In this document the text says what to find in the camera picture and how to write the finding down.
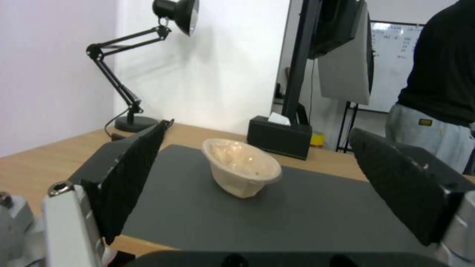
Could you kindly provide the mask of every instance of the black tissue box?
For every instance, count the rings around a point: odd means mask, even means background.
[[[309,125],[281,125],[257,116],[249,121],[247,143],[264,151],[306,160],[312,127]]]

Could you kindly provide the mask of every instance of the gray mat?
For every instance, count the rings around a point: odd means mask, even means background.
[[[367,182],[283,167],[242,200],[214,182],[201,151],[177,145],[158,154],[123,234],[199,251],[433,251]]]

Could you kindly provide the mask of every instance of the black desk lamp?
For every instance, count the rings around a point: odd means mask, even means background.
[[[114,86],[116,91],[120,94],[122,99],[127,104],[127,110],[119,114],[117,117],[109,121],[105,126],[107,127],[115,119],[115,127],[118,130],[125,132],[136,133],[146,129],[152,125],[157,124],[157,121],[152,118],[143,116],[134,116],[136,113],[142,113],[140,108],[141,99],[123,85],[119,79],[114,75],[111,69],[105,64],[104,58],[119,52],[127,51],[133,48],[145,46],[151,43],[163,41],[171,32],[168,28],[168,21],[174,20],[177,26],[188,36],[193,34],[196,22],[198,20],[199,0],[179,0],[173,2],[169,0],[154,0],[152,9],[158,17],[158,26],[149,30],[124,36],[122,38],[110,40],[104,43],[92,44],[87,47],[87,55],[94,61],[99,69],[104,73],[105,77]],[[133,39],[150,33],[157,33],[158,38],[148,41],[136,43],[133,45],[115,45],[118,42]],[[119,117],[127,112],[126,117]]]

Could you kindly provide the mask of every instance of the beige bowl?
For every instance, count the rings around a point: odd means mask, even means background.
[[[280,164],[272,156],[246,143],[208,139],[202,149],[214,180],[239,198],[255,196],[266,184],[281,176]]]

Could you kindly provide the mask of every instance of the person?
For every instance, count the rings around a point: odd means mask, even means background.
[[[408,85],[386,120],[391,141],[426,149],[462,173],[474,150],[475,0],[460,0],[425,25]]]

